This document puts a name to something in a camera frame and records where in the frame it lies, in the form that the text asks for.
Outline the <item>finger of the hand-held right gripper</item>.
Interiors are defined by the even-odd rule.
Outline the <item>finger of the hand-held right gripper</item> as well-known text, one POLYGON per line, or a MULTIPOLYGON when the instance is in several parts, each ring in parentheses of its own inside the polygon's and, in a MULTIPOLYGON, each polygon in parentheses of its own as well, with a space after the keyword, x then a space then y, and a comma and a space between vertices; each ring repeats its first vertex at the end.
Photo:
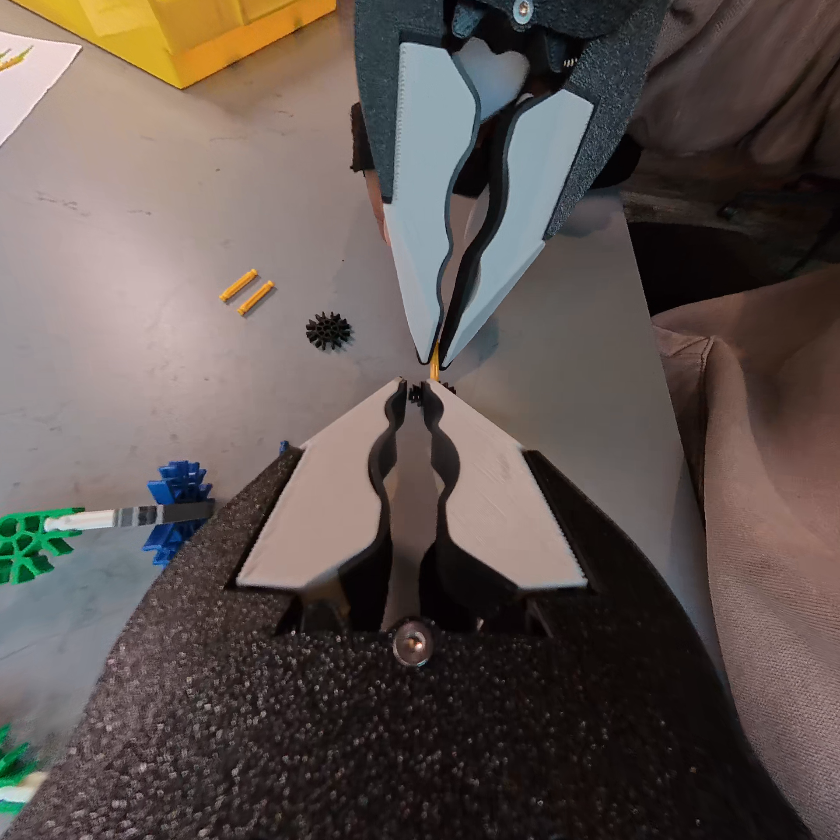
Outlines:
POLYGON ((439 341, 448 367, 545 245, 545 230, 594 105, 562 89, 523 99, 497 129, 489 201, 458 267, 439 341))
POLYGON ((446 49, 400 46, 392 200, 384 207, 409 330, 429 362, 443 321, 440 284, 452 255, 448 208, 480 124, 475 85, 446 49))

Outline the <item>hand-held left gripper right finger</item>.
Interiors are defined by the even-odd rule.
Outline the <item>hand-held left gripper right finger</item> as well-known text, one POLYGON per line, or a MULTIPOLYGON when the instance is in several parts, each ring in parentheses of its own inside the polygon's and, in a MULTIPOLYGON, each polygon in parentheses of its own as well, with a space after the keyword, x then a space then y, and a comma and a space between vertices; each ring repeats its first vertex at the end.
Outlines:
POLYGON ((423 419, 440 485, 423 614, 449 631, 522 631, 533 597, 585 592, 519 442, 437 381, 423 384, 423 419))

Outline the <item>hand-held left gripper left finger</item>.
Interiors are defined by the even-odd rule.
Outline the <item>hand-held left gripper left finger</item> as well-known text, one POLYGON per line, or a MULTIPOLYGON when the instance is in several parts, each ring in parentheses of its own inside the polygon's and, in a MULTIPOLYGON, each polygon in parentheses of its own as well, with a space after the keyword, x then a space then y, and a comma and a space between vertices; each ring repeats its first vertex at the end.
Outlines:
POLYGON ((396 463, 407 384, 396 377, 311 437, 236 577, 302 606, 321 606, 354 631, 382 627, 392 572, 384 479, 396 463))

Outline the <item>multicolour toy construction model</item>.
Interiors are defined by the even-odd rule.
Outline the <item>multicolour toy construction model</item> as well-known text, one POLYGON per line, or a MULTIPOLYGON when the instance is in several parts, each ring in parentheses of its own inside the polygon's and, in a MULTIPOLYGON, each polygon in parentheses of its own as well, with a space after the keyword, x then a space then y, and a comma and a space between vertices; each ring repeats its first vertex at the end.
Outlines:
POLYGON ((71 541, 84 532, 146 528, 142 550, 163 569, 209 521, 216 510, 206 470, 190 460, 170 460, 147 484, 144 505, 98 510, 58 507, 4 513, 1 519, 2 587, 37 581, 71 554, 71 541))

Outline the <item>grey desk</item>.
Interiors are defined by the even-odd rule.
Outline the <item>grey desk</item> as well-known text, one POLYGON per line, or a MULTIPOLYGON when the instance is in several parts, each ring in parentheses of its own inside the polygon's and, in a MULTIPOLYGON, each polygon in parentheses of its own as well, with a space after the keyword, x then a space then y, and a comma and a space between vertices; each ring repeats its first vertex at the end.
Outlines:
MULTIPOLYGON (((352 11, 341 2, 187 91, 84 45, 3 145, 2 513, 137 505, 157 466, 182 458, 223 502, 282 439, 425 375, 350 171, 352 11), (321 312, 351 325, 341 350, 308 341, 321 312)), ((721 665, 617 191, 581 202, 446 379, 633 538, 721 665)))

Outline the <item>person's right hand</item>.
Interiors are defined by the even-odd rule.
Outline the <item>person's right hand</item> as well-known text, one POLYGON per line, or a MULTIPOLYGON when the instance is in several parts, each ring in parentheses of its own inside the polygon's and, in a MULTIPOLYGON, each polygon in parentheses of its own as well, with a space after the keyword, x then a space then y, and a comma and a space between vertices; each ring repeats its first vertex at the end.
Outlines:
POLYGON ((380 180, 375 170, 364 171, 364 182, 371 202, 372 211, 382 239, 391 247, 391 240, 385 223, 384 202, 380 180))

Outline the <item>yellow plastic bin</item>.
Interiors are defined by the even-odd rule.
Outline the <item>yellow plastic bin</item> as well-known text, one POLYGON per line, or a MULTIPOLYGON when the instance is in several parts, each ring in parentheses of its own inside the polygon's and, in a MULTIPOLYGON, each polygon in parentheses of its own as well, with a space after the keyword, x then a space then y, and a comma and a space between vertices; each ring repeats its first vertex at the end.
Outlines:
POLYGON ((335 1, 17 1, 185 89, 333 12, 335 1))

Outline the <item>folded white instruction sheet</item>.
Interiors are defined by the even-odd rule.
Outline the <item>folded white instruction sheet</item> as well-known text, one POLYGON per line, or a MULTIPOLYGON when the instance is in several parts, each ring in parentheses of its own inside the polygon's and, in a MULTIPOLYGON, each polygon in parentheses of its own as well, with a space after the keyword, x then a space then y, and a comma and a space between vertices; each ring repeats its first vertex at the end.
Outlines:
POLYGON ((80 45, 1 33, 1 144, 80 51, 80 45))

